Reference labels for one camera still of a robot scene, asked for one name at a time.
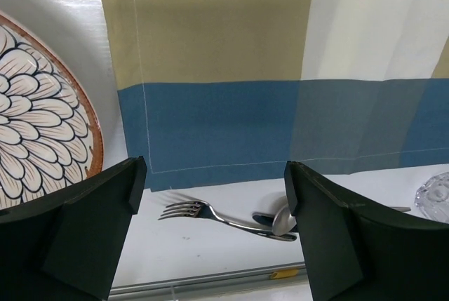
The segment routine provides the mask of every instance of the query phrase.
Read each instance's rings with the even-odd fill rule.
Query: cloth
[[[102,0],[152,191],[449,163],[449,0]]]

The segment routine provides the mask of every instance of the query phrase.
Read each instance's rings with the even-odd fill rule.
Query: petal pattern
[[[36,89],[39,87],[39,82],[37,80],[28,75],[28,74],[20,74],[13,76],[9,80],[9,88],[6,92],[7,95],[29,95],[34,93]]]
[[[35,71],[37,71],[37,61],[25,51],[11,50],[1,56],[0,74],[8,79],[17,74],[33,74]]]
[[[93,132],[52,57],[0,25],[0,210],[86,178]]]

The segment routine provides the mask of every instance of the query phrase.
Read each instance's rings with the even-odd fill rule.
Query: silver spoon
[[[399,212],[410,212],[411,209],[402,206],[391,206],[394,210]],[[288,204],[284,205],[278,213],[274,216],[272,231],[276,236],[282,236],[290,232],[296,225],[296,218],[290,214]]]

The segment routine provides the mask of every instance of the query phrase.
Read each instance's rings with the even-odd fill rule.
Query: fork tines
[[[158,220],[176,217],[194,217],[202,206],[202,201],[181,201],[167,205]]]

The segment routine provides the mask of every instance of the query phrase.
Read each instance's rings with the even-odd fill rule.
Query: floral plate
[[[102,170],[97,117],[68,69],[0,15],[0,209]]]

